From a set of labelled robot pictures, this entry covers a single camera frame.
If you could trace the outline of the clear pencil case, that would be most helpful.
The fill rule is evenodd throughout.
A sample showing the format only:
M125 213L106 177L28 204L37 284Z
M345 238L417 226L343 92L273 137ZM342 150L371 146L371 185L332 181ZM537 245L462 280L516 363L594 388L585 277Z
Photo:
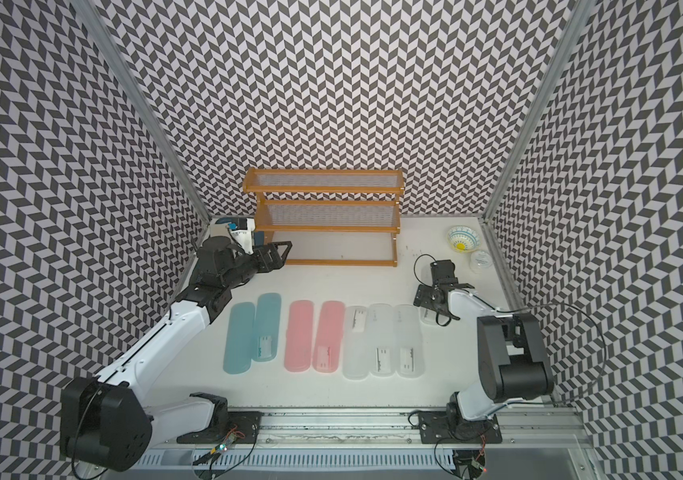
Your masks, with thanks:
M421 323L427 327L437 327L437 313L425 307L419 308L421 314Z
M395 336L397 336L397 372L403 378L419 378L425 373L423 334L419 308L398 305L395 308Z
M395 336L395 308L389 304L373 304L367 310L369 351L373 354L371 374L389 377L397 370L397 336Z
M345 330L343 330L343 352L341 369L347 380L363 380L371 371L369 337L367 337L367 307L349 306L345 310Z

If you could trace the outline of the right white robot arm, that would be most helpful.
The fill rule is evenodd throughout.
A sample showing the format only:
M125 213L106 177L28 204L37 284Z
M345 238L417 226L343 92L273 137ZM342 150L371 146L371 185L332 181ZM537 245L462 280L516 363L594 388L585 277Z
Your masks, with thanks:
M503 310L481 299L455 274L451 260L431 258L431 281L421 280L413 305L447 328L461 322L471 330L477 380L455 392L445 408L449 438L480 442L497 428L497 412L550 396L555 389L541 324L529 309Z

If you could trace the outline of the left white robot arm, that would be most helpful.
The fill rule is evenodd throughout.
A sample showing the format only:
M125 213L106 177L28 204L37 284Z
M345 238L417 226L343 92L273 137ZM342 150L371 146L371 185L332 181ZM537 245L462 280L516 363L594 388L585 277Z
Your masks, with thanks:
M226 438L226 398L198 392L152 407L146 397L169 364L225 310L234 290L257 274L283 268L292 248L292 242L281 241L247 252L227 237L206 239L188 286L168 313L97 375L75 378L63 389L61 454L71 464L124 472L166 441L193 434Z

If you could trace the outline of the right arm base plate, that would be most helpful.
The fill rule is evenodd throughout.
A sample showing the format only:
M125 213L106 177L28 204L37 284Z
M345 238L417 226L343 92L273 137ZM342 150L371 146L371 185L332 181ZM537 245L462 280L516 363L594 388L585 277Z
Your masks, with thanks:
M461 415L449 416L445 411L417 410L409 414L409 424L419 431L421 443L501 444L501 426L497 418L465 420Z

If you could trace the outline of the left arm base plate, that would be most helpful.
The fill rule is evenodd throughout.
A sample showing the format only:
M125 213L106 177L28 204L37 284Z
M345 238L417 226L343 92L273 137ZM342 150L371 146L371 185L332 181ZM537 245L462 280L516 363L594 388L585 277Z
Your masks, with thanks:
M243 434L239 444L254 444L261 428L263 414L259 411L235 411L227 415L227 419L215 417L212 425L198 432L179 436L177 444L214 445L222 443L230 432Z

